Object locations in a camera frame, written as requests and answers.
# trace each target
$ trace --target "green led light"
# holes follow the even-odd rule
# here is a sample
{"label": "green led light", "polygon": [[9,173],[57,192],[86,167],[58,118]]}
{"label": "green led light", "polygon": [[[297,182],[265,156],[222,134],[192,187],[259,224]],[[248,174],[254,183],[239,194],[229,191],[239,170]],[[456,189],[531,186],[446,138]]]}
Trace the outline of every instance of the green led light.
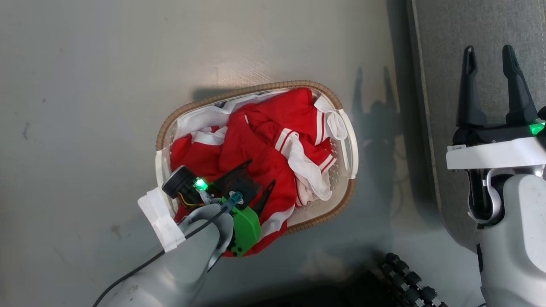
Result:
{"label": "green led light", "polygon": [[199,179],[197,179],[197,181],[195,182],[195,187],[196,187],[197,189],[199,189],[199,190],[205,191],[205,190],[209,187],[209,185],[206,184],[205,180],[199,178]]}
{"label": "green led light", "polygon": [[538,122],[538,123],[532,123],[529,125],[529,128],[531,129],[531,133],[533,135],[537,135],[542,129],[544,129],[545,122]]}

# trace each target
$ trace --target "laundry basket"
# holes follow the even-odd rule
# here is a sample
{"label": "laundry basket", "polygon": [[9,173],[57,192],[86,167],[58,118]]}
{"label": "laundry basket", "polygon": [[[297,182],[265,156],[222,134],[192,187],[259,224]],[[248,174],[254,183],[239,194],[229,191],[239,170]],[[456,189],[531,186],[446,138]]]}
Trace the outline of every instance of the laundry basket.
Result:
{"label": "laundry basket", "polygon": [[[349,203],[355,189],[355,177],[358,170],[358,147],[354,130],[347,114],[337,97],[327,87],[312,81],[287,81],[263,84],[242,88],[222,95],[213,96],[200,101],[186,104],[174,111],[163,123],[156,143],[156,178],[158,186],[162,186],[171,173],[170,153],[175,136],[179,137],[179,128],[189,125],[188,114],[199,112],[199,109],[208,105],[222,106],[226,103],[244,105],[247,103],[259,103],[275,95],[290,91],[294,88],[309,88],[314,98],[323,96],[341,116],[347,128],[348,137],[343,140],[331,140],[332,155],[336,157],[336,163],[329,170],[332,196],[329,200],[316,200],[306,206],[295,208],[288,219],[288,233],[307,229],[314,225],[327,221],[338,215]],[[196,131],[205,127],[184,127],[187,131]],[[163,195],[169,204],[172,216],[178,211],[177,200]]]}

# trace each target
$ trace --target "gray floor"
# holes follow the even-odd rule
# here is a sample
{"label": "gray floor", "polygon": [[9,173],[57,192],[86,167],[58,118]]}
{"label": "gray floor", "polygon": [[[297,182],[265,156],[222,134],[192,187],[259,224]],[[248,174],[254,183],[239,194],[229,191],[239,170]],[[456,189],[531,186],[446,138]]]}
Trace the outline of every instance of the gray floor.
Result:
{"label": "gray floor", "polygon": [[407,31],[396,0],[1,2],[0,305],[91,305],[159,250],[136,200],[155,184],[166,116],[296,79],[328,86],[351,115],[357,192],[330,222],[222,259],[197,305],[341,281],[387,251],[450,307],[482,303],[476,256],[430,193]]}

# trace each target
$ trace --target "gray mat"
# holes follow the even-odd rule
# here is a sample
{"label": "gray mat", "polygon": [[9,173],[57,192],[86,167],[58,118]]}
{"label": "gray mat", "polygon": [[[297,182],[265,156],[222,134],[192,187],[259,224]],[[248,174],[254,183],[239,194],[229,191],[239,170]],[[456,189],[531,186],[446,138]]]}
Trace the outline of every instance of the gray mat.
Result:
{"label": "gray mat", "polygon": [[462,52],[473,45],[478,95],[490,123],[504,122],[508,88],[502,47],[513,46],[537,108],[546,98],[544,0],[413,0],[416,70],[431,150],[436,199],[444,224],[462,246],[474,251],[475,224],[467,216],[465,172],[446,168],[459,94]]}

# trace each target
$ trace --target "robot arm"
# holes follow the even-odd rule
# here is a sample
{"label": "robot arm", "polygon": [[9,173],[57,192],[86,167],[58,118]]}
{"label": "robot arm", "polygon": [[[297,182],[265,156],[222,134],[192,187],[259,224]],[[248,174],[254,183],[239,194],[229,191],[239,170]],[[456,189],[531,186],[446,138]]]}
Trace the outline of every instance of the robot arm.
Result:
{"label": "robot arm", "polygon": [[[203,285],[205,273],[226,250],[241,257],[261,236],[259,215],[275,187],[275,180],[251,208],[249,204],[261,186],[245,172],[250,163],[251,160],[246,161],[210,184],[185,167],[174,171],[163,185],[163,192],[171,198],[180,196],[192,204],[204,203],[195,205],[178,225],[185,240],[116,281],[93,307],[103,298],[109,307],[190,306]],[[120,288],[109,293],[120,282]]]}
{"label": "robot arm", "polygon": [[546,306],[546,129],[511,46],[502,50],[508,79],[506,123],[479,110],[474,48],[465,49],[458,130],[448,169],[468,173],[468,214],[478,223],[477,254],[488,307]]}

